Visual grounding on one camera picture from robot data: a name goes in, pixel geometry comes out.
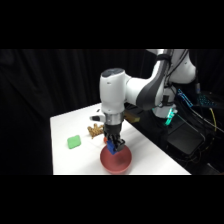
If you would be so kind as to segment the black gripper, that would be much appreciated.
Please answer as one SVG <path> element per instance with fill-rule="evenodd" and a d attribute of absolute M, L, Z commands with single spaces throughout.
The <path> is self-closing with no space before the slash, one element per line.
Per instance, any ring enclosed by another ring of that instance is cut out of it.
<path fill-rule="evenodd" d="M 114 142 L 114 140 L 115 140 L 114 137 L 117 137 L 115 140 L 115 151 L 116 152 L 122 151 L 125 146 L 125 141 L 123 139 L 121 139 L 120 137 L 118 137 L 120 135 L 120 132 L 121 132 L 120 124 L 118 124 L 118 125 L 105 124 L 104 125 L 104 135 L 105 135 L 106 141 Z"/>

